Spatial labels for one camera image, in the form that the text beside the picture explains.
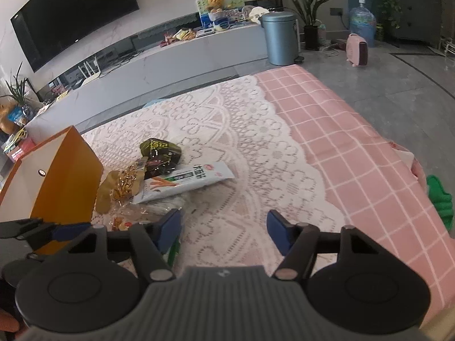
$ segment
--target black tv screen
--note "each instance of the black tv screen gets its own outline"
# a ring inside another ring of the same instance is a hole
[[[36,72],[81,38],[138,9],[136,0],[30,0],[11,22]]]

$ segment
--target green and black snack package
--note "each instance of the green and black snack package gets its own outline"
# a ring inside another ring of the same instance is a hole
[[[145,180],[168,174],[177,168],[181,148],[172,142],[148,139],[139,145],[140,153],[147,156]]]

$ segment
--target pink checkered tablecloth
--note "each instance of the pink checkered tablecloth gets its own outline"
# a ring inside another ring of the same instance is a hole
[[[291,128],[327,199],[349,224],[419,273],[431,289],[426,320],[455,302],[455,247],[432,203],[388,142],[297,65],[257,74],[266,99]]]

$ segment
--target electrical outlet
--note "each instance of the electrical outlet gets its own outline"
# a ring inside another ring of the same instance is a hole
[[[337,15],[343,16],[343,8],[342,7],[331,7],[330,14],[335,15],[335,16],[337,16]]]

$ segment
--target blue water bottle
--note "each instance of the blue water bottle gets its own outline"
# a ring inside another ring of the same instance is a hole
[[[365,7],[365,0],[359,0],[359,7],[355,7],[350,12],[351,33],[363,37],[369,47],[375,45],[376,18]]]

